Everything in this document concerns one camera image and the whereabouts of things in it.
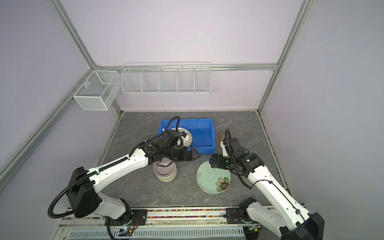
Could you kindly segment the watermelon pattern plate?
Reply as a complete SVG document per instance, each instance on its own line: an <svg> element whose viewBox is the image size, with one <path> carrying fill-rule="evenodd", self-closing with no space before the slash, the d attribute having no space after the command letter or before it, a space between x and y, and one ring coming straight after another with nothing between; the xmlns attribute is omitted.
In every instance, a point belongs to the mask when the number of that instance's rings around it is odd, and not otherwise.
<svg viewBox="0 0 384 240"><path fill-rule="evenodd" d="M170 130L172 139L170 145L172 147L191 147L193 143L192 134L184 128L173 128Z"/></svg>

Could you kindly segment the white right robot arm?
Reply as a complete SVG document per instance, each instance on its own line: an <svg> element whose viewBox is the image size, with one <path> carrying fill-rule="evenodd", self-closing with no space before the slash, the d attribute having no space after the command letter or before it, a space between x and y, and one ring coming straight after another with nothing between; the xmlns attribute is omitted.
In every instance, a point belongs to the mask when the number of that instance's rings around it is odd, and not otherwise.
<svg viewBox="0 0 384 240"><path fill-rule="evenodd" d="M319 213L310 213L299 204L272 176L267 166L255 153L240 152L224 156L213 154L212 168L240 170L254 187L274 206L275 211L248 198L239 207L248 219L258 222L282 240L321 240L325 220Z"/></svg>

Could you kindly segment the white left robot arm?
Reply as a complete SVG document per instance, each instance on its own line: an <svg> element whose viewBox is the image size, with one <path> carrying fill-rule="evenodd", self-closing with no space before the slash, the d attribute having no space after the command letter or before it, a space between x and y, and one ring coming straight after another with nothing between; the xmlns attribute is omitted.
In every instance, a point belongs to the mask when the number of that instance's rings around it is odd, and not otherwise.
<svg viewBox="0 0 384 240"><path fill-rule="evenodd" d="M125 175L169 159L172 163L189 162L200 158L194 147L166 145L161 141L141 142L129 153L108 164L85 170L74 170L65 194L70 202L72 214L84 218L90 214L108 217L121 225L133 218L132 210L124 199L115 199L101 191Z"/></svg>

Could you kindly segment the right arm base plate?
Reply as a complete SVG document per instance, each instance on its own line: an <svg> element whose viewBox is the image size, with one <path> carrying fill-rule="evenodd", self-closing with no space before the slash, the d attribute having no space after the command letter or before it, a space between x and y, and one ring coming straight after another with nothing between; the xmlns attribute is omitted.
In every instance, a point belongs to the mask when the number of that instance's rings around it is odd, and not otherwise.
<svg viewBox="0 0 384 240"><path fill-rule="evenodd" d="M240 207L226 208L224 218L228 224L248 224L249 218L245 210Z"/></svg>

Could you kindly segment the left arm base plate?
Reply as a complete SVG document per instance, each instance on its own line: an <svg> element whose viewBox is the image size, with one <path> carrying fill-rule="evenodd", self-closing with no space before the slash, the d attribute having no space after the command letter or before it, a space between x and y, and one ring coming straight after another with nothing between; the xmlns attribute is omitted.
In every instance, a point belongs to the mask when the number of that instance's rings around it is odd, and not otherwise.
<svg viewBox="0 0 384 240"><path fill-rule="evenodd" d="M105 226L109 224L110 227L115 226L144 226L146 224L148 215L147 209L128 210L118 219L108 219Z"/></svg>

